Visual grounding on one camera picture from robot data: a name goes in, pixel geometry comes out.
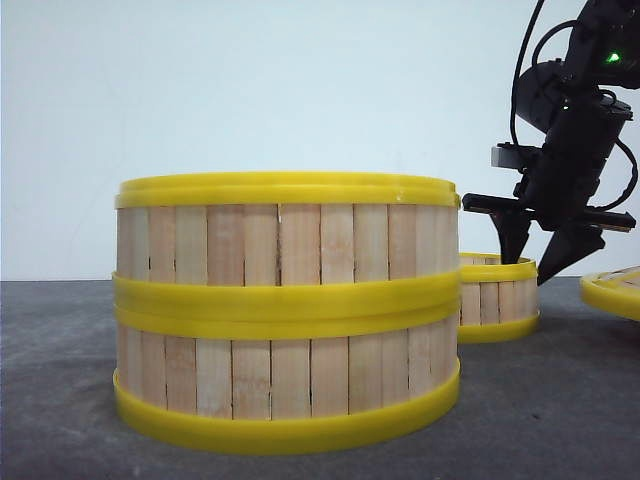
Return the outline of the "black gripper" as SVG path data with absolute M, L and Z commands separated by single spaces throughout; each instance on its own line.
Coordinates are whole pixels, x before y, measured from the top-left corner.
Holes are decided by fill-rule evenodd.
M 635 227 L 630 214 L 614 210 L 628 198 L 631 186 L 607 206 L 589 204 L 633 113 L 628 104 L 596 87 L 569 93 L 558 87 L 517 87 L 512 92 L 511 116 L 544 133 L 543 144 L 526 169 L 516 170 L 522 178 L 510 198 L 467 193 L 463 208 L 491 217 L 503 265 L 519 261 L 531 221 L 556 231 L 538 265 L 537 284 L 542 285 L 603 249 L 600 228 L 629 231 Z M 569 224 L 595 227 L 565 227 Z

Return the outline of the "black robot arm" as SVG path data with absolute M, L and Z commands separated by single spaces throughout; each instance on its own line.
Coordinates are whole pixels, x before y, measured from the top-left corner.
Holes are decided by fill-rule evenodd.
M 517 139 L 493 147 L 492 166 L 522 176 L 512 197 L 468 193 L 462 199 L 465 210 L 491 217 L 504 264 L 519 260 L 531 223 L 551 232 L 538 264 L 539 284 L 602 249 L 603 231 L 629 231 L 636 225 L 630 214 L 614 210 L 637 185 L 636 161 L 616 200 L 589 203 L 613 148 L 634 157 L 619 138 L 632 109 L 618 100 L 614 86 L 639 86 L 639 4 L 588 1 L 576 18 L 539 40 L 528 69 L 515 70 L 510 117 L 522 118 L 545 140 L 540 147 Z

